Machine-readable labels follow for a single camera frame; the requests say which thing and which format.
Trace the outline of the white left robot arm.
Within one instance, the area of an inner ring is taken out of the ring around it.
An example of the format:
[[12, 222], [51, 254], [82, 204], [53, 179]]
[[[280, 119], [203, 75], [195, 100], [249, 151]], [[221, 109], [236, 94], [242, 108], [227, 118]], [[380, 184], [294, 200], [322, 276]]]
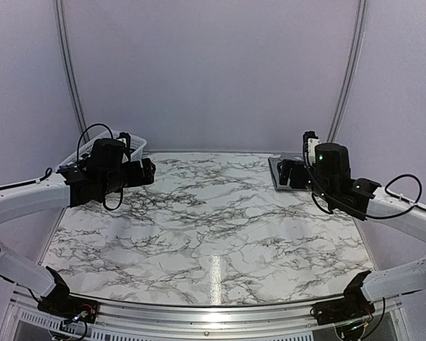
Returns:
[[[156, 167], [148, 158], [118, 162], [113, 166], [77, 166], [47, 172], [43, 178], [0, 188], [0, 225], [45, 210], [77, 207], [91, 201], [106, 202], [111, 193], [150, 185]], [[40, 296], [43, 307], [61, 316], [75, 311], [75, 299], [62, 277], [49, 267], [38, 266], [0, 243], [0, 277]]]

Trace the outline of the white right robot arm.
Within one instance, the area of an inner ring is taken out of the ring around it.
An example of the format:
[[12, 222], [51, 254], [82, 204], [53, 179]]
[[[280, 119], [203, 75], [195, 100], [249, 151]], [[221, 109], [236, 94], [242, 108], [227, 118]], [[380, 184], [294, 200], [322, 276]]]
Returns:
[[[398, 197], [369, 180], [358, 179], [352, 183], [352, 193], [362, 196], [364, 208], [349, 208], [324, 193], [316, 193], [313, 173], [301, 160], [271, 158], [268, 162], [276, 190], [309, 190], [313, 201], [322, 199], [329, 205], [324, 210], [328, 215], [339, 210], [360, 220], [375, 220], [426, 243], [426, 206]], [[319, 319], [352, 318], [373, 312], [375, 301], [418, 291], [426, 291], [426, 257], [385, 271], [363, 271], [347, 285], [341, 299], [315, 304], [314, 313]]]

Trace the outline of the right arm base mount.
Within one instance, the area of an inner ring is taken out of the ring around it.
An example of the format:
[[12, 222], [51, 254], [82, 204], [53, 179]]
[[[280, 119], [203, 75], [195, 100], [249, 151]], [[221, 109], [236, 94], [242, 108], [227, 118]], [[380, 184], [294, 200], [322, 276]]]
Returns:
[[374, 312], [375, 308], [372, 303], [367, 301], [360, 303], [351, 298], [339, 298], [315, 303], [311, 308], [310, 315], [318, 325], [328, 325], [372, 315]]

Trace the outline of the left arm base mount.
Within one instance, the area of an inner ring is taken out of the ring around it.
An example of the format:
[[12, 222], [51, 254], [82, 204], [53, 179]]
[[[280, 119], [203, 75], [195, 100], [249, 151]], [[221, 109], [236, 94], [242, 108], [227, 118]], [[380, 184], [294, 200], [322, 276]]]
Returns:
[[42, 298], [37, 309], [72, 322], [94, 323], [99, 303], [94, 300], [75, 296], [62, 298]]

